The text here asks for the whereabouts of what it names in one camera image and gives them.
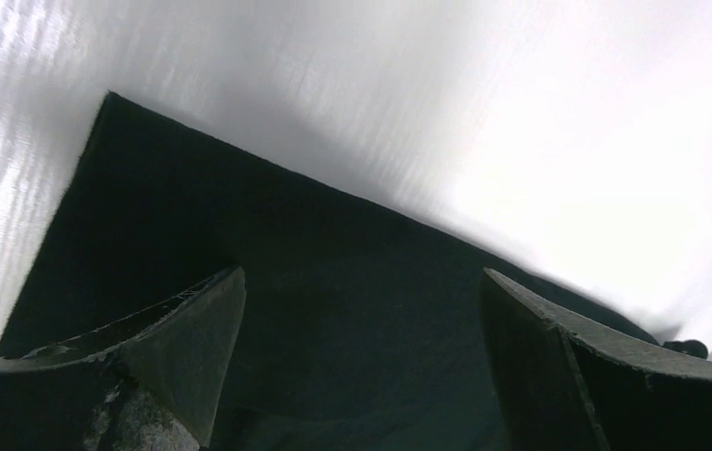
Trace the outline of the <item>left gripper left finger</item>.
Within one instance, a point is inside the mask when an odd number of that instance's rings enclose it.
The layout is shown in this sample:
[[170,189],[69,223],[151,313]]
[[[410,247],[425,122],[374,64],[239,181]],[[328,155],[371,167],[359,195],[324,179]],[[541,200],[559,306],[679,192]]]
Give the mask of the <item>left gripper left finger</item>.
[[99,329],[0,358],[0,450],[209,445],[246,301],[240,267]]

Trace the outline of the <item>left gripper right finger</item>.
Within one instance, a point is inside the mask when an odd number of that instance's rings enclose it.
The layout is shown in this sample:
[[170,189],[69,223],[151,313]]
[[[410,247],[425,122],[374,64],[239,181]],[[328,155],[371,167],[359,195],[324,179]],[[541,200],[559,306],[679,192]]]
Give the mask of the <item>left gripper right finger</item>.
[[486,270],[491,378],[512,450],[712,450],[712,362],[668,350]]

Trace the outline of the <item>black t shirt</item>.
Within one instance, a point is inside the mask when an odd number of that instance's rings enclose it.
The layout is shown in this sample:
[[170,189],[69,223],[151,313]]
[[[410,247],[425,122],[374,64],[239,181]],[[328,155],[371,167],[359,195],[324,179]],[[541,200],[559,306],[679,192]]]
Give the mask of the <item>black t shirt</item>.
[[216,450],[505,450],[484,268],[619,316],[428,225],[107,94],[0,339],[101,327],[240,266]]

